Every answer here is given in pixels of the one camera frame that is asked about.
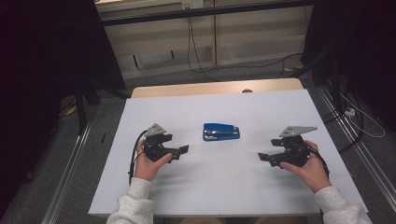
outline gray carpet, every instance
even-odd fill
[[[299,56],[296,56],[290,60],[286,60],[285,66],[293,67],[299,65],[298,58]],[[207,75],[220,81],[274,78],[279,75],[286,77],[288,75],[287,73],[281,74],[282,63],[268,67],[242,67],[251,65],[258,66],[275,61],[276,60],[237,64],[233,65],[233,68],[223,68],[208,72]],[[213,80],[205,77],[203,74],[184,71],[126,80],[126,85],[128,87],[127,92],[130,93],[138,86],[210,81]],[[322,116],[328,114],[331,110],[324,104],[323,99],[318,93],[318,88],[327,87],[315,87],[309,74],[301,77],[301,81],[304,87],[309,90],[319,114]],[[73,181],[64,198],[64,203],[56,223],[106,222],[105,219],[91,217],[88,215],[88,210],[120,121],[124,101],[114,98],[105,92],[100,92],[100,95],[102,97],[102,102],[99,106],[87,106],[87,109],[90,111],[96,110],[96,115],[94,116],[89,138],[84,149],[81,151]],[[359,99],[359,101],[365,112],[368,112],[370,115],[375,114],[371,111],[370,107],[364,103],[363,99]],[[341,149],[349,144],[336,121],[329,122],[326,124],[326,127],[337,148]],[[365,120],[365,127],[369,132],[378,132],[375,125],[368,119]],[[41,222],[50,204],[50,199],[57,188],[64,167],[71,155],[74,144],[76,143],[77,132],[78,116],[76,113],[59,120],[57,130],[52,136],[48,149],[34,171],[33,181],[21,186],[18,195],[8,208],[0,224],[30,224]],[[395,183],[396,173],[395,167],[393,166],[393,162],[396,158],[394,153],[394,148],[396,148],[395,132],[387,130],[386,136],[379,139],[364,135],[362,141],[370,149],[375,160],[386,172],[391,181]],[[358,157],[355,148],[352,147],[341,155],[370,211],[369,216],[373,223],[393,223],[396,220],[396,213],[392,210],[381,190]],[[155,222],[162,223],[162,219],[157,218]],[[233,223],[245,222],[245,219],[235,219],[233,221]],[[308,222],[316,224],[321,223],[321,220],[320,217],[309,217]]]

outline white sleeve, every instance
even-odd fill
[[[133,177],[128,194],[119,197],[119,209],[106,224],[152,224],[154,202],[149,200],[151,182]]]
[[[315,200],[323,211],[324,223],[368,224],[372,223],[361,205],[349,205],[338,189],[330,186],[319,190]]]

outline white table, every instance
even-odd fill
[[[319,146],[330,179],[349,203],[365,209],[344,163],[306,90],[133,98],[127,101],[107,158],[91,215],[108,216],[128,190],[129,164],[137,136],[153,123],[174,135],[166,147],[190,145],[166,164],[152,183],[154,214],[188,216],[304,216],[319,211],[311,190],[295,175],[260,161],[275,154],[271,139],[288,126],[316,126],[302,135]],[[206,122],[233,124],[241,138],[205,142]]]

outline hand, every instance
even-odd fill
[[[134,177],[152,181],[158,170],[172,160],[173,155],[172,153],[168,153],[157,161],[151,161],[143,152],[143,145],[145,145],[145,142],[146,139],[143,139],[137,144],[136,171],[134,172]]]
[[[314,150],[318,151],[318,146],[310,141],[304,141],[309,147],[312,147]],[[294,173],[299,176],[304,183],[314,191],[314,193],[318,192],[320,189],[324,189],[332,185],[330,183],[329,178],[324,171],[323,164],[321,160],[315,156],[313,153],[309,154],[309,159],[303,167],[298,167],[282,161],[280,166],[287,171]]]

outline blue stapler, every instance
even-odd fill
[[[240,138],[239,128],[230,124],[205,123],[204,141],[222,141]]]

